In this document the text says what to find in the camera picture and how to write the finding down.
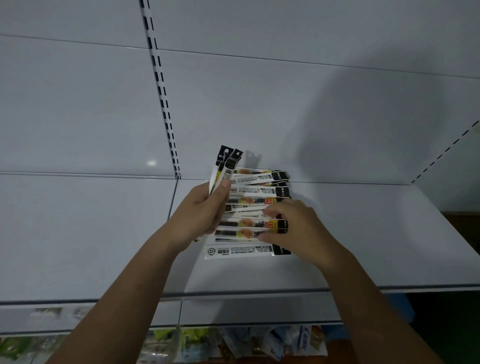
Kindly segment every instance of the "person's left hand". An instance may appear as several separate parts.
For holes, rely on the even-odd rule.
[[[230,181],[223,181],[209,196],[208,183],[192,188],[183,199],[174,214],[160,228],[176,250],[180,253],[202,234],[215,231],[225,212],[228,201]]]

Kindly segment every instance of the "person's right hand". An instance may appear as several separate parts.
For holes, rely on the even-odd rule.
[[[288,232],[264,232],[258,239],[288,249],[310,263],[327,265],[329,256],[340,246],[318,219],[313,208],[307,207],[300,200],[286,198],[268,206],[264,213],[271,217],[282,215],[282,218],[288,220]]]

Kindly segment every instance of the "metal panel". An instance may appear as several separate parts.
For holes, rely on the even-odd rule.
[[[147,49],[0,36],[0,170],[173,176]]]
[[[477,0],[150,0],[162,49],[480,76]]]
[[[480,115],[480,80],[162,51],[183,178],[220,144],[300,182],[411,183]]]
[[[180,325],[341,322],[330,293],[296,297],[183,301]]]
[[[180,180],[174,211],[199,181]],[[292,183],[383,291],[480,287],[480,256],[414,186]],[[174,262],[169,296],[326,291],[313,265],[295,255],[205,260],[201,244]]]
[[[180,316],[180,306],[180,301],[159,303],[152,320],[152,326],[177,325]],[[42,320],[35,319],[31,308],[10,309],[0,306],[0,335],[73,330],[80,322],[79,319],[72,316],[77,307],[85,307],[85,305],[67,306],[62,309],[58,319]]]
[[[175,184],[0,175],[0,303],[99,299],[167,220]]]
[[[480,122],[415,181],[441,211],[480,212]]]
[[[0,34],[147,48],[135,0],[2,0]]]

